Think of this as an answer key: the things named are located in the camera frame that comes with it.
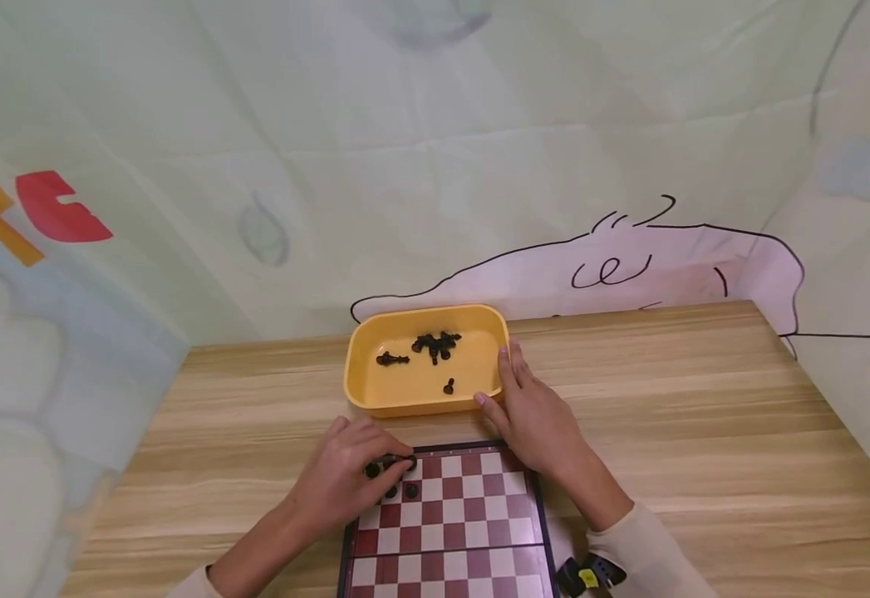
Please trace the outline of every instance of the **red and white checkered board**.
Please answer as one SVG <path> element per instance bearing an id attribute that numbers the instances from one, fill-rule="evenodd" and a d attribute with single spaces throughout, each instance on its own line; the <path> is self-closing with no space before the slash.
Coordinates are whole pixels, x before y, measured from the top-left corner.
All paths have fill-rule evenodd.
<path id="1" fill-rule="evenodd" d="M 397 495 L 346 529 L 339 598 L 554 598 L 536 474 L 497 442 L 415 456 Z"/>

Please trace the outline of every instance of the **chessboard square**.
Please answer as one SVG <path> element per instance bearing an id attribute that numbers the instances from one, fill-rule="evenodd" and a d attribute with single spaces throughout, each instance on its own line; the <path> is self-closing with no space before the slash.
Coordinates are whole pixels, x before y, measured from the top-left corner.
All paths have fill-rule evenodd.
<path id="1" fill-rule="evenodd" d="M 379 556 L 376 567 L 376 585 L 398 583 L 398 556 Z"/>
<path id="2" fill-rule="evenodd" d="M 422 525 L 421 550 L 445 549 L 445 527 L 443 525 Z"/>
<path id="3" fill-rule="evenodd" d="M 437 457 L 423 458 L 418 468 L 423 479 L 441 479 L 441 459 Z"/>
<path id="4" fill-rule="evenodd" d="M 466 522 L 464 524 L 464 535 L 467 546 L 470 548 L 489 546 L 489 523 Z"/>
<path id="5" fill-rule="evenodd" d="M 445 534 L 445 548 L 459 550 L 467 547 L 464 539 L 464 523 L 446 523 L 442 527 Z"/>
<path id="6" fill-rule="evenodd" d="M 489 544 L 492 547 L 507 547 L 511 542 L 511 525 L 506 520 L 495 520 L 489 524 Z"/>
<path id="7" fill-rule="evenodd" d="M 398 527 L 401 525 L 401 505 L 381 505 L 381 515 L 378 517 L 380 527 Z"/>
<path id="8" fill-rule="evenodd" d="M 446 598 L 454 596 L 445 590 L 444 581 L 422 581 L 421 582 L 421 598 Z"/>
<path id="9" fill-rule="evenodd" d="M 461 498 L 464 496 L 463 478 L 445 478 L 441 480 L 441 495 L 445 498 Z"/>
<path id="10" fill-rule="evenodd" d="M 521 472 L 505 472 L 504 477 L 504 493 L 509 495 L 518 495 L 518 493 L 527 493 L 528 484 L 524 481 L 524 474 Z"/>
<path id="11" fill-rule="evenodd" d="M 425 552 L 421 554 L 421 580 L 445 580 L 445 554 L 443 552 Z"/>
<path id="12" fill-rule="evenodd" d="M 421 552 L 421 526 L 401 528 L 401 546 L 398 552 Z"/>
<path id="13" fill-rule="evenodd" d="M 504 594 L 494 593 L 494 585 L 491 583 L 490 577 L 468 579 L 468 596 L 484 596 L 489 598 L 492 596 L 504 596 Z"/>
<path id="14" fill-rule="evenodd" d="M 414 584 L 398 584 L 398 598 L 421 598 L 421 581 L 416 581 Z"/>
<path id="15" fill-rule="evenodd" d="M 421 480 L 421 499 L 424 502 L 434 502 L 441 499 L 441 479 Z"/>
<path id="16" fill-rule="evenodd" d="M 506 520 L 508 513 L 508 497 L 485 497 L 484 515 L 492 520 Z"/>
<path id="17" fill-rule="evenodd" d="M 523 472 L 526 468 L 513 451 L 500 452 L 500 463 L 505 472 Z"/>
<path id="18" fill-rule="evenodd" d="M 465 476 L 461 479 L 461 487 L 465 498 L 484 497 L 484 478 L 480 476 Z"/>
<path id="19" fill-rule="evenodd" d="M 374 586 L 378 559 L 354 559 L 351 562 L 351 584 L 353 586 Z"/>
<path id="20" fill-rule="evenodd" d="M 471 594 L 468 593 L 468 580 L 446 581 L 445 598 L 471 598 Z"/>
<path id="21" fill-rule="evenodd" d="M 442 504 L 441 502 L 423 502 L 421 504 L 421 524 L 430 525 L 443 522 L 445 518 L 441 515 Z"/>
<path id="22" fill-rule="evenodd" d="M 408 492 L 406 490 L 409 486 L 415 486 L 415 496 L 413 498 L 409 498 Z M 401 484 L 401 489 L 398 490 L 398 496 L 401 496 L 402 504 L 411 504 L 413 502 L 421 502 L 421 483 L 420 481 L 406 481 Z"/>
<path id="23" fill-rule="evenodd" d="M 451 455 L 441 459 L 441 477 L 442 478 L 457 478 L 461 476 L 461 458 L 458 455 Z"/>
<path id="24" fill-rule="evenodd" d="M 464 520 L 466 522 L 483 522 L 487 520 L 484 498 L 466 498 L 464 500 Z"/>
<path id="25" fill-rule="evenodd" d="M 361 529 L 355 532 L 355 556 L 378 554 L 378 530 Z"/>
<path id="26" fill-rule="evenodd" d="M 401 529 L 385 527 L 378 530 L 378 554 L 393 554 L 399 552 L 401 545 Z"/>
<path id="27" fill-rule="evenodd" d="M 492 596 L 510 596 L 515 598 L 518 595 L 518 580 L 513 577 L 496 577 L 491 580 L 491 585 L 494 586 Z"/>
<path id="28" fill-rule="evenodd" d="M 527 493 L 518 493 L 505 498 L 508 500 L 509 517 L 533 517 L 537 511 L 537 505 Z"/>
<path id="29" fill-rule="evenodd" d="M 374 593 L 374 584 L 370 586 L 352 587 L 351 593 L 347 595 L 348 598 L 374 598 L 376 597 L 376 593 Z"/>
<path id="30" fill-rule="evenodd" d="M 461 455 L 461 476 L 480 476 L 481 455 L 477 453 Z"/>
<path id="31" fill-rule="evenodd" d="M 487 550 L 468 550 L 468 579 L 491 577 L 491 555 Z"/>
<path id="32" fill-rule="evenodd" d="M 491 577 L 515 577 L 514 550 L 511 548 L 495 548 L 489 550 L 491 556 Z"/>
<path id="33" fill-rule="evenodd" d="M 511 549 L 511 552 L 513 553 L 515 575 L 537 575 L 546 571 L 542 548 L 515 547 Z"/>
<path id="34" fill-rule="evenodd" d="M 511 518 L 508 520 L 511 529 L 512 544 L 534 544 L 539 542 L 534 534 L 534 522 L 529 518 Z"/>
<path id="35" fill-rule="evenodd" d="M 398 598 L 397 584 L 374 586 L 374 591 L 376 591 L 376 593 L 371 594 L 371 598 Z"/>
<path id="36" fill-rule="evenodd" d="M 446 552 L 445 553 L 445 579 L 468 579 L 468 553 Z"/>
<path id="37" fill-rule="evenodd" d="M 541 598 L 547 594 L 543 590 L 540 575 L 519 575 L 515 578 L 518 591 L 513 594 L 505 594 L 511 598 Z"/>
<path id="38" fill-rule="evenodd" d="M 421 525 L 421 503 L 406 502 L 401 505 L 401 525 Z"/>
<path id="39" fill-rule="evenodd" d="M 502 462 L 500 462 L 500 454 L 481 454 L 481 473 L 502 473 L 503 471 L 504 467 L 502 466 Z"/>
<path id="40" fill-rule="evenodd" d="M 502 473 L 489 473 L 483 478 L 484 495 L 486 497 L 500 497 L 504 495 L 504 475 Z"/>
<path id="41" fill-rule="evenodd" d="M 421 554 L 408 554 L 398 559 L 398 583 L 421 583 Z"/>
<path id="42" fill-rule="evenodd" d="M 464 521 L 464 499 L 456 498 L 441 503 L 443 522 L 461 523 Z"/>
<path id="43" fill-rule="evenodd" d="M 378 529 L 381 526 L 381 508 L 373 506 L 358 518 L 358 529 Z"/>
<path id="44" fill-rule="evenodd" d="M 415 466 L 414 472 L 405 472 L 404 476 L 401 477 L 404 481 L 417 481 L 421 479 L 421 470 L 424 467 L 424 461 L 418 460 L 418 464 Z"/>

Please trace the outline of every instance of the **wooden table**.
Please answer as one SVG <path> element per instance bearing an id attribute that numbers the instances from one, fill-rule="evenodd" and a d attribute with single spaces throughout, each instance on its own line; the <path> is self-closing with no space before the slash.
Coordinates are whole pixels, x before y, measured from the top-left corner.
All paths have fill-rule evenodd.
<path id="1" fill-rule="evenodd" d="M 729 596 L 870 597 L 870 461 L 747 302 L 511 322 L 633 497 Z M 281 499 L 351 414 L 345 337 L 196 348 L 63 596 L 163 596 Z M 386 420 L 408 444 L 489 436 L 477 414 Z M 582 541 L 571 503 L 548 515 Z M 334 596 L 341 534 L 266 596 Z"/>

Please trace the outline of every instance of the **sleeve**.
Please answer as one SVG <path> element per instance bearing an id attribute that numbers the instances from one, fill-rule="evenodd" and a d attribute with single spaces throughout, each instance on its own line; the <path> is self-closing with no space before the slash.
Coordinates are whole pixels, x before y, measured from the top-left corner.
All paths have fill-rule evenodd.
<path id="1" fill-rule="evenodd" d="M 200 567 L 165 598 L 222 598 L 222 596 L 209 583 L 208 567 Z"/>
<path id="2" fill-rule="evenodd" d="M 627 572 L 615 598 L 717 598 L 660 518 L 640 503 L 601 533 L 588 531 L 587 546 Z"/>

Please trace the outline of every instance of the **yellow bowl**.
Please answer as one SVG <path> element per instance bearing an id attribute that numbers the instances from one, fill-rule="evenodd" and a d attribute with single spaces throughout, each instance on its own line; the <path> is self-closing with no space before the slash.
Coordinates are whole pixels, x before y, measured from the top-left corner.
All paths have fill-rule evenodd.
<path id="1" fill-rule="evenodd" d="M 442 331 L 461 334 L 451 358 L 432 364 L 428 349 L 411 350 L 418 336 Z M 478 409 L 474 392 L 500 393 L 498 350 L 508 344 L 508 325 L 487 305 L 453 305 L 378 314 L 363 321 L 348 341 L 345 393 L 373 417 L 446 414 Z M 407 355 L 408 364 L 379 365 L 389 351 Z M 445 394 L 454 378 L 455 392 Z"/>

